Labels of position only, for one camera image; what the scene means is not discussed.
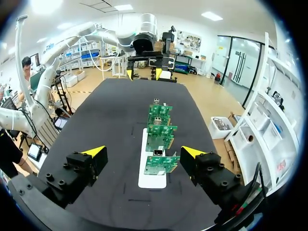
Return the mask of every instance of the ceiling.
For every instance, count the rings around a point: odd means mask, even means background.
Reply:
[[[8,28],[1,40],[6,42],[6,52],[14,46],[15,19],[18,15],[28,14],[23,27],[22,49],[29,50],[40,38],[54,37],[62,33],[57,26],[62,23],[78,25],[100,17],[118,14],[113,7],[131,4],[132,11],[123,13],[159,13],[190,21],[198,22],[218,31],[248,32],[264,35],[268,31],[276,35],[273,18],[257,0],[190,0],[180,3],[178,0],[63,0],[61,7],[50,15],[34,13],[30,5],[21,8],[8,21]],[[212,11],[223,18],[221,21],[211,21],[201,16],[206,11]]]

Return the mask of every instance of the black tabletop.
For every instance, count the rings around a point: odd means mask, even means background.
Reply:
[[[73,151],[106,145],[108,164],[93,187],[66,209],[89,220],[134,229],[199,231],[214,224],[220,211],[181,165],[167,175],[167,187],[138,187],[142,130],[154,98],[173,106],[178,126],[167,155],[181,146],[216,151],[205,122],[186,87],[160,81],[107,79],[84,101],[51,147],[39,175],[61,168]]]

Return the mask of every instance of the glass door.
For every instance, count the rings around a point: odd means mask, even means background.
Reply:
[[[226,76],[222,85],[243,105],[256,74],[260,44],[242,38],[232,38]]]
[[[217,48],[214,55],[213,66],[211,71],[211,73],[213,73],[214,76],[216,76],[217,73],[220,73],[220,76],[222,78],[223,73],[225,72],[230,49],[230,43],[231,43],[230,37],[218,36]]]

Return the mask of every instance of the green circuit board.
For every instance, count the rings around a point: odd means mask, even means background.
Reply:
[[[154,124],[154,120],[155,120],[156,118],[157,118],[156,116],[151,116],[151,115],[149,114],[148,125]],[[166,118],[161,118],[161,117],[160,117],[160,119],[161,119],[161,124],[160,124],[160,125],[169,125],[169,124],[170,124],[170,120],[171,120],[170,116],[168,116],[168,117],[166,117]]]
[[[170,137],[178,126],[148,125],[148,137]]]
[[[179,156],[148,156],[144,174],[165,175],[172,172],[178,166],[179,160]]]
[[[147,139],[145,150],[153,152],[154,150],[169,149],[173,143],[173,136],[170,137],[149,137]]]
[[[164,106],[151,104],[149,110],[149,117],[170,118],[169,112],[172,110],[172,106]]]

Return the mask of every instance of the beige floor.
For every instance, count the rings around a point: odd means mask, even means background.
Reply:
[[[69,100],[71,100],[73,111],[78,109],[78,107],[90,95],[90,92],[92,92],[103,81],[102,73],[96,68],[85,68],[85,71],[86,78],[72,88],[68,88],[70,93],[68,97]],[[150,78],[151,70],[149,68],[139,69],[136,70],[135,73],[138,73],[142,77]],[[111,77],[111,73],[105,73],[105,77]],[[238,115],[241,115],[244,112],[241,105],[221,85],[214,84],[213,79],[180,73],[174,73],[173,77],[177,77],[178,83],[186,86],[195,100],[207,125],[209,125],[212,116],[228,117],[230,112],[234,112]],[[229,160],[223,140],[214,140],[214,144],[218,154],[222,157],[222,163],[224,163],[229,170],[233,171],[233,165]],[[27,146],[23,145],[23,148],[24,156],[26,156],[28,151]],[[18,167],[18,170],[26,175],[20,167]]]

